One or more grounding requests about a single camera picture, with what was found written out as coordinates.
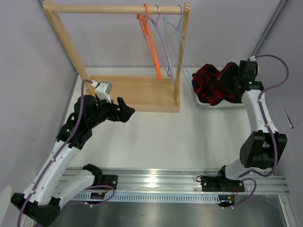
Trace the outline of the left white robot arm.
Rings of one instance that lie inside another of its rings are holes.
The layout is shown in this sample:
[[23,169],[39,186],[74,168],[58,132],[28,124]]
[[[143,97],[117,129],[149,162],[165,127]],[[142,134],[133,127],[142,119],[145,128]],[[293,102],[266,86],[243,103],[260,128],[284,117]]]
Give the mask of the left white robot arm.
[[61,209],[85,189],[114,192],[115,187],[104,184],[102,169],[93,164],[86,164],[64,186],[59,187],[57,184],[70,162],[92,137],[92,130],[96,126],[107,120],[126,123],[134,112],[135,109],[127,106],[121,97],[115,104],[111,99],[97,95],[81,95],[35,179],[23,192],[14,193],[10,199],[11,204],[19,210],[17,226],[21,226],[24,216],[43,227],[50,226]]

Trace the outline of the red black plaid skirt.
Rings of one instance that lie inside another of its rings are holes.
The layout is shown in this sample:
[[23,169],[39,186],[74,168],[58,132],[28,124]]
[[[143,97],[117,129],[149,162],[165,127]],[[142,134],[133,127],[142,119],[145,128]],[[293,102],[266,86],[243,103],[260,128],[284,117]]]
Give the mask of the red black plaid skirt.
[[192,74],[192,87],[199,102],[216,106],[222,101],[240,104],[241,98],[231,92],[226,86],[228,79],[238,74],[239,66],[229,62],[222,70],[212,64],[205,64]]

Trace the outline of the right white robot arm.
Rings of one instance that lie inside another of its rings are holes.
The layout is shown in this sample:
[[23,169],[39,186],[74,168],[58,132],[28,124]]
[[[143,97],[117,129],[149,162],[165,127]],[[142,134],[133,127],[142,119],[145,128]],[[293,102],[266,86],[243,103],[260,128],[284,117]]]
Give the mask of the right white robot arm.
[[285,134],[274,125],[265,99],[266,89],[257,81],[258,64],[255,60],[240,61],[234,76],[224,77],[226,86],[244,104],[251,134],[240,149],[239,158],[223,166],[216,179],[217,187],[228,192],[234,186],[243,191],[243,179],[250,174],[271,176],[287,144]]

